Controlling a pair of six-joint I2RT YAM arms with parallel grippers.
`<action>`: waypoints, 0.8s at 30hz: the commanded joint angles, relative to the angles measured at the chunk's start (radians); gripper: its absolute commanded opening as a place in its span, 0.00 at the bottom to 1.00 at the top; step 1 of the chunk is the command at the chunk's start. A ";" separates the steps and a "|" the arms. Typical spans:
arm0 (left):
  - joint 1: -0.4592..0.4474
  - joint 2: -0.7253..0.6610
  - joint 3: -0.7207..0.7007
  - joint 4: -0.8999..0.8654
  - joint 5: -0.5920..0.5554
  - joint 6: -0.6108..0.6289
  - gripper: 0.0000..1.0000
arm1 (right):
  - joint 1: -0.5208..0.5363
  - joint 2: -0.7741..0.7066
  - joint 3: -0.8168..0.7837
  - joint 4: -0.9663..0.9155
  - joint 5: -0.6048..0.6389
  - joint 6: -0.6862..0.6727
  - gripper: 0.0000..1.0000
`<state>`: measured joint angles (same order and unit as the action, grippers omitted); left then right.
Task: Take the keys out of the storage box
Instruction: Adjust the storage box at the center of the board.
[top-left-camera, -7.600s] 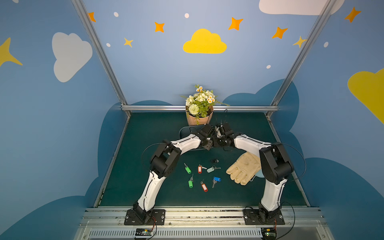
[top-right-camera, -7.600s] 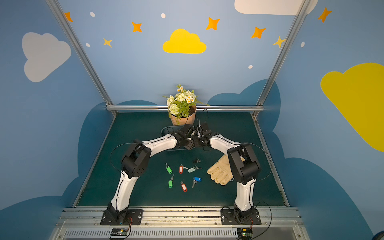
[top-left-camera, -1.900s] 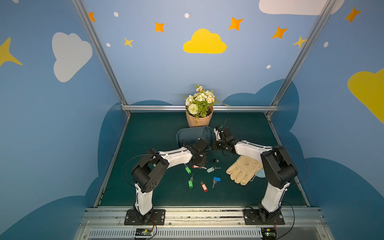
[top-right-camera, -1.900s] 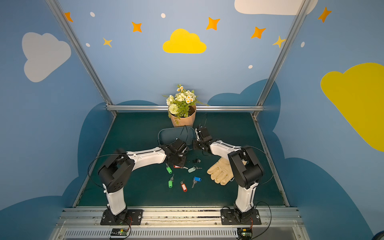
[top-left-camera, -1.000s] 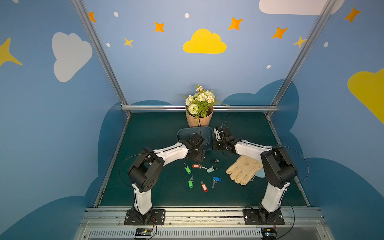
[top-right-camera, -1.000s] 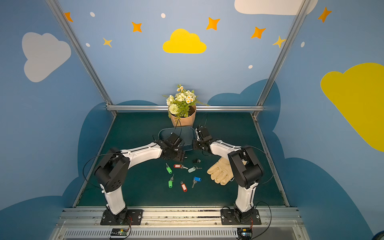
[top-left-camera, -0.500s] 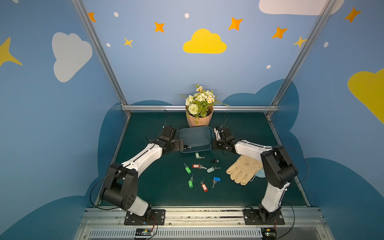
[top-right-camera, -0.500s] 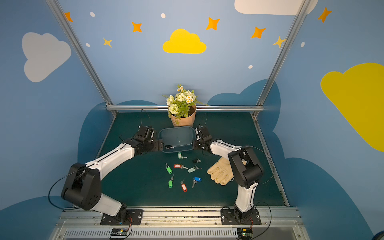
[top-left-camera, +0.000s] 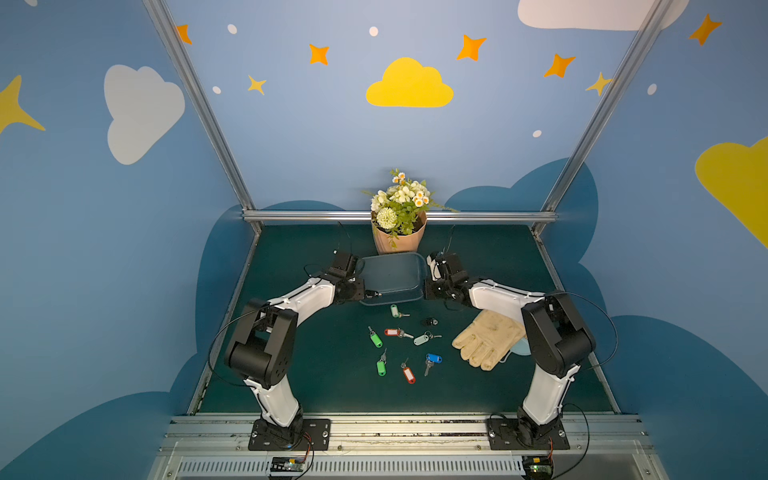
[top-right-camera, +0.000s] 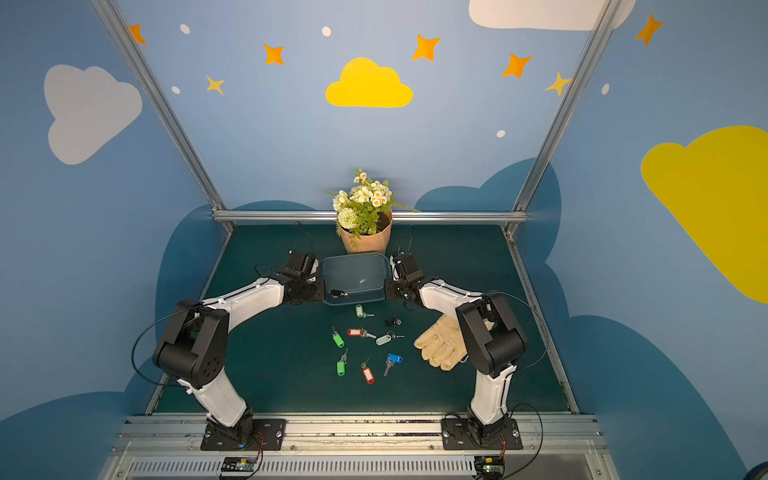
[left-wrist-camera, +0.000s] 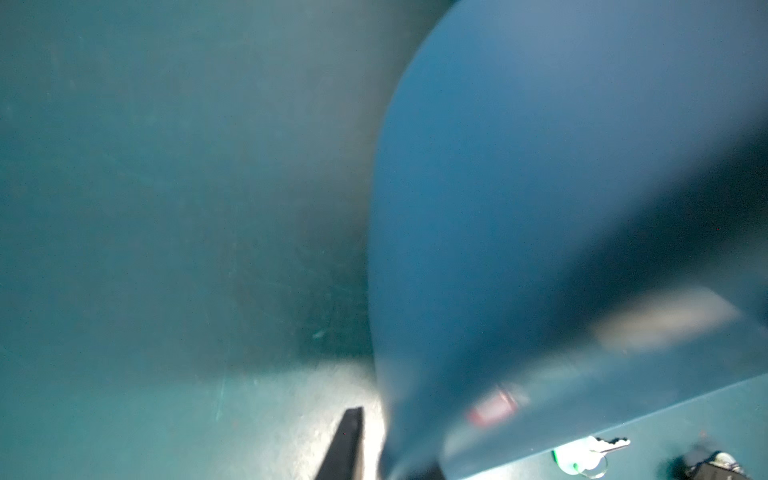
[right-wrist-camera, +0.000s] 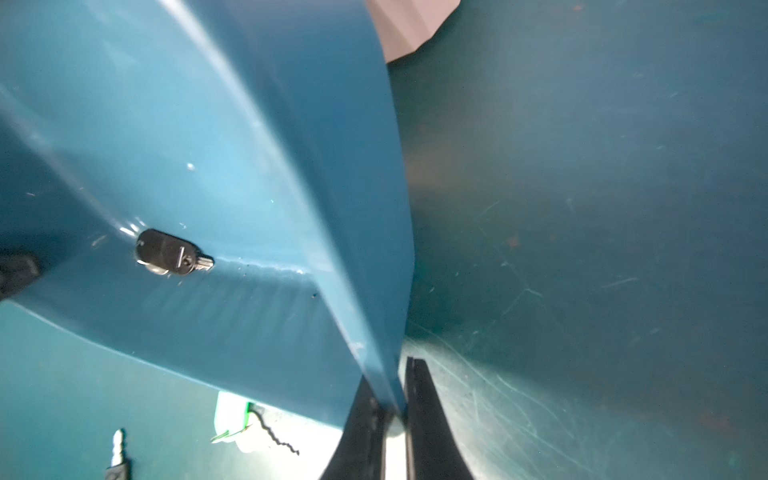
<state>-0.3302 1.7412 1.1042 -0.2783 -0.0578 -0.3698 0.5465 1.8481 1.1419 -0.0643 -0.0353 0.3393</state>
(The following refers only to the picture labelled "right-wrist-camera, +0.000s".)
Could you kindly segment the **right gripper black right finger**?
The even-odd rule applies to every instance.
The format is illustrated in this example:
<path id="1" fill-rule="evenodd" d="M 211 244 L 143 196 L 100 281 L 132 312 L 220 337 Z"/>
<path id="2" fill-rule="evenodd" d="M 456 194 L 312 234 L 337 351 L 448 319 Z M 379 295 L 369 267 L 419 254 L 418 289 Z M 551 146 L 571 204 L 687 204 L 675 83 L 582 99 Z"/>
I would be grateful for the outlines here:
<path id="1" fill-rule="evenodd" d="M 407 478 L 473 479 L 451 432 L 425 360 L 407 358 L 405 393 Z"/>

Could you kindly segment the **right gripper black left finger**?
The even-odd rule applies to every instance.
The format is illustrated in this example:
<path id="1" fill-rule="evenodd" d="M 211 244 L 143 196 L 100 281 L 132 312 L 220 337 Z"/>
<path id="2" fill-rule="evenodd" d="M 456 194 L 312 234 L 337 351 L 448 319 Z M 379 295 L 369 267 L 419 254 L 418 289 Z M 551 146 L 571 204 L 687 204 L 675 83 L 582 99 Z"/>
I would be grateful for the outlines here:
<path id="1" fill-rule="evenodd" d="M 321 480 L 385 478 L 386 408 L 361 378 L 343 434 Z"/>

